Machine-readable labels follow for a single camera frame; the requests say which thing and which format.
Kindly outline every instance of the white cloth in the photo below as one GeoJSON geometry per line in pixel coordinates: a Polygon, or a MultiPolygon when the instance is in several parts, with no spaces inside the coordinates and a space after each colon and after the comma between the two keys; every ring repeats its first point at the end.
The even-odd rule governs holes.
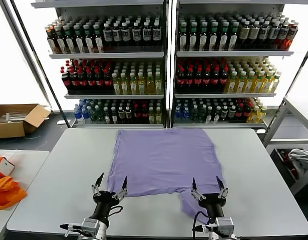
{"type": "Polygon", "coordinates": [[[308,170],[308,151],[293,149],[288,154],[289,159],[301,177],[308,170]]]}

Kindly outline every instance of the cardboard box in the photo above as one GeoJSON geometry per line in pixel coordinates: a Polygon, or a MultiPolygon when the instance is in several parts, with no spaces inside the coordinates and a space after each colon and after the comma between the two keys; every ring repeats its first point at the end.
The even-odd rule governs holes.
{"type": "Polygon", "coordinates": [[[39,104],[0,105],[0,117],[6,113],[29,113],[21,122],[0,123],[0,138],[24,137],[33,133],[50,114],[39,104]]]}

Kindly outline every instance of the white table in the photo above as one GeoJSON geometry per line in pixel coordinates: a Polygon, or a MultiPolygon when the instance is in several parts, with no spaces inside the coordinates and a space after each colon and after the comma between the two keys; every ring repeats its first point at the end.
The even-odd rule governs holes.
{"type": "MultiPolygon", "coordinates": [[[[41,166],[49,155],[48,151],[27,151],[27,150],[0,150],[0,155],[6,157],[16,167],[11,176],[20,186],[27,190],[41,166]]],[[[0,210],[0,239],[3,239],[6,224],[13,214],[17,204],[0,210]]]]}
{"type": "MultiPolygon", "coordinates": [[[[272,139],[284,117],[291,112],[307,129],[308,129],[308,95],[292,95],[284,97],[285,105],[283,105],[276,116],[272,126],[264,138],[264,146],[269,144],[308,144],[308,138],[305,139],[272,139]]],[[[308,184],[308,170],[297,180],[290,190],[295,195],[306,184],[308,184]]]]}
{"type": "MultiPolygon", "coordinates": [[[[251,129],[204,131],[223,165],[229,187],[224,213],[233,218],[234,232],[245,237],[308,235],[303,213],[256,133],[251,129]]],[[[116,134],[117,129],[66,130],[28,189],[31,197],[19,204],[7,229],[64,234],[60,224],[81,223],[90,216],[95,208],[91,184],[104,172],[101,189],[107,188],[116,134]]],[[[123,211],[110,217],[109,236],[192,236],[193,219],[181,211],[177,193],[127,197],[121,205],[123,211]]]]}

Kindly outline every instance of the purple t-shirt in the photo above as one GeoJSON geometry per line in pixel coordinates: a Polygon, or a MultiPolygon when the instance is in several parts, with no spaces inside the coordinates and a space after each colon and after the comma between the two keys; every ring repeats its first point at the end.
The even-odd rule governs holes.
{"type": "Polygon", "coordinates": [[[119,192],[127,176],[128,197],[180,192],[191,217],[202,210],[190,194],[193,178],[202,194],[218,193],[216,176],[223,180],[214,144],[201,129],[119,130],[114,154],[109,191],[119,192]]]}

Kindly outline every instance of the orange plastic bag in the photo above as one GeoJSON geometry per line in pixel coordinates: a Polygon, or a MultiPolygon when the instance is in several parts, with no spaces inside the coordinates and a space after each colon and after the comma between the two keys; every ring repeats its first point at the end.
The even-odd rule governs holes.
{"type": "Polygon", "coordinates": [[[0,178],[0,210],[9,208],[26,196],[26,192],[13,181],[13,177],[0,178]]]}

